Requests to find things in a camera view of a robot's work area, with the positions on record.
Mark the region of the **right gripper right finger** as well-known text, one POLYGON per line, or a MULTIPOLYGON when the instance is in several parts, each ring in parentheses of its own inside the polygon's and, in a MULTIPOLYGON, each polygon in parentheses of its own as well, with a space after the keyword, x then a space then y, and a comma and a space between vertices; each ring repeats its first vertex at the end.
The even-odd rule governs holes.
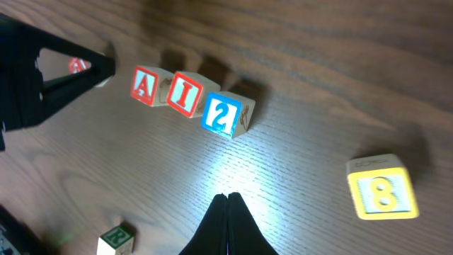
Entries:
POLYGON ((277 255, 259 230, 240 193, 227 198, 229 255, 277 255))

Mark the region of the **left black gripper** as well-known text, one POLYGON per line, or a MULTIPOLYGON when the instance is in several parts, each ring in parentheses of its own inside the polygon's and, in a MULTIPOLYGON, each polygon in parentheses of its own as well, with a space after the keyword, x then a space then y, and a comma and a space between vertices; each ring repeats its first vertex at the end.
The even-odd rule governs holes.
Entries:
POLYGON ((1 14, 1 134, 46 121, 103 80, 115 60, 1 14), (45 81, 36 67, 42 48, 88 60, 92 68, 45 81))

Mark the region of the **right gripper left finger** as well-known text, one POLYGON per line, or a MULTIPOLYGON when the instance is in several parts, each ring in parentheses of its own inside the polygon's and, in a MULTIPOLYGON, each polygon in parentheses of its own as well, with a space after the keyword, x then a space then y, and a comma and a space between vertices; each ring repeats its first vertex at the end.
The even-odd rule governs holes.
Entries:
POLYGON ((227 254, 227 197, 217 194, 210 203, 195 234, 180 255, 227 254))

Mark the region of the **red letter A block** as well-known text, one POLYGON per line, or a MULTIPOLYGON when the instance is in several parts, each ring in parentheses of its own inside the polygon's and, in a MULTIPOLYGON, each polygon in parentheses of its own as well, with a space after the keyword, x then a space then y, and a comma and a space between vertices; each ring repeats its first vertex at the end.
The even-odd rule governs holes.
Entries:
POLYGON ((173 75, 158 67, 136 66, 130 95, 150 107, 167 106, 173 75))

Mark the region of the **red letter I block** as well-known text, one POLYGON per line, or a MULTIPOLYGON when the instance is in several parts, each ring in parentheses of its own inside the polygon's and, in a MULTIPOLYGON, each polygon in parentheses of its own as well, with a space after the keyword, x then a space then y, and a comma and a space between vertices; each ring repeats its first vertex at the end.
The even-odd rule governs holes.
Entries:
POLYGON ((201 117, 207 95, 221 86, 195 72, 176 72, 168 93, 167 104, 187 118, 201 117))

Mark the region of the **blue number 2 block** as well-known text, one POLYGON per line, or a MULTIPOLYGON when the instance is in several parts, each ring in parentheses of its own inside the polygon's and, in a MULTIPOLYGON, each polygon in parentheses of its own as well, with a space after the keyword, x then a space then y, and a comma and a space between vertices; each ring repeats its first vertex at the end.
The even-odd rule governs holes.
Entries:
POLYGON ((214 134, 234 139, 247 132, 256 101, 229 91, 207 95, 201 126, 214 134))

